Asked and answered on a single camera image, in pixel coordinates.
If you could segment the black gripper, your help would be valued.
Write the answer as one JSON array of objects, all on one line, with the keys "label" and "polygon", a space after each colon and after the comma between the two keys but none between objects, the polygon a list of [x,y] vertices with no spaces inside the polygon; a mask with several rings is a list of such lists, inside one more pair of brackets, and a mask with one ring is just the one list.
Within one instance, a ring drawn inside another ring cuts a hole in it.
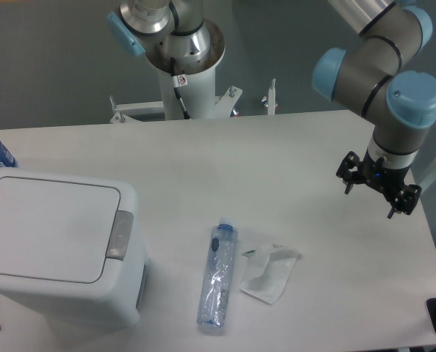
[{"label": "black gripper", "polygon": [[345,194],[360,184],[381,193],[391,206],[388,213],[391,219],[395,213],[411,215],[420,199],[422,187],[404,182],[411,163],[411,153],[398,155],[371,146],[362,161],[353,151],[348,152],[335,174],[342,179]]}]

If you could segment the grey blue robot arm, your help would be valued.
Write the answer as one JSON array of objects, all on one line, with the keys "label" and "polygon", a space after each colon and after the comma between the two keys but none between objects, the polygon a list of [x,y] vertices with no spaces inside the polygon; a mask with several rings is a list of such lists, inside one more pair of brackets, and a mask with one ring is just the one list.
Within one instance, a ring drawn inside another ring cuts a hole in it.
[{"label": "grey blue robot arm", "polygon": [[[333,8],[362,39],[349,53],[325,52],[312,73],[313,88],[369,121],[366,154],[348,153],[337,176],[347,190],[364,184],[381,193],[392,213],[409,215],[422,188],[404,179],[436,122],[436,78],[404,66],[429,42],[432,20],[398,1],[333,1]],[[122,1],[107,16],[118,43],[146,56],[159,74],[169,120],[229,118],[239,89],[215,94],[215,70],[225,54],[218,26],[201,1]]]}]

